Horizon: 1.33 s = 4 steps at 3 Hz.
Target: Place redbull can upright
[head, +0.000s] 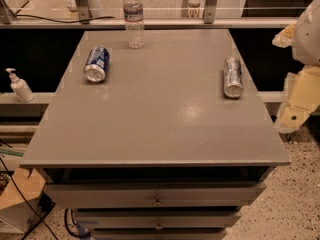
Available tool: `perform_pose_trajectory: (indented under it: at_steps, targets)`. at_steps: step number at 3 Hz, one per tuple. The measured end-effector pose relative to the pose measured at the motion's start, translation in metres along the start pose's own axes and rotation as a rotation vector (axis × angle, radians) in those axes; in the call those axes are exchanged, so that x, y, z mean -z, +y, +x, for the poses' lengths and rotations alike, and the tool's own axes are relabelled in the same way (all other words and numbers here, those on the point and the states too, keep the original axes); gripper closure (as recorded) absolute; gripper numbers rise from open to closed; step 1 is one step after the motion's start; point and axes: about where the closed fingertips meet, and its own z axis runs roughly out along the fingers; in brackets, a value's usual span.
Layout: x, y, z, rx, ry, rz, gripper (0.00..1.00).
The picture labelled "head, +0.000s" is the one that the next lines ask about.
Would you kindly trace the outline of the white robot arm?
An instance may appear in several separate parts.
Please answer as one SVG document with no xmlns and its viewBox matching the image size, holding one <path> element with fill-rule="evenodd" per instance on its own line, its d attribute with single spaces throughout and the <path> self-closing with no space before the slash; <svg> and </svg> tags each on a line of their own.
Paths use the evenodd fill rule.
<svg viewBox="0 0 320 240">
<path fill-rule="evenodd" d="M 272 40 L 277 47 L 292 47 L 292 56 L 304 67 L 288 73 L 283 102 L 276 115 L 280 133 L 298 130 L 320 106 L 320 0 L 313 0 L 295 24 L 290 24 Z"/>
</svg>

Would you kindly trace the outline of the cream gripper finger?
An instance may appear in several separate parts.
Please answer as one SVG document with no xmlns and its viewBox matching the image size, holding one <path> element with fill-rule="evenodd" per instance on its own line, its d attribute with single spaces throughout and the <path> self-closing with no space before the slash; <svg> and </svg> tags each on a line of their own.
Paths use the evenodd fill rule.
<svg viewBox="0 0 320 240">
<path fill-rule="evenodd" d="M 272 40 L 274 46 L 287 48 L 293 44 L 295 24 L 290 24 L 282 29 Z"/>
<path fill-rule="evenodd" d="M 276 114 L 279 133 L 297 131 L 320 106 L 320 67 L 306 65 L 297 74 L 289 72 L 284 82 L 283 102 Z"/>
</svg>

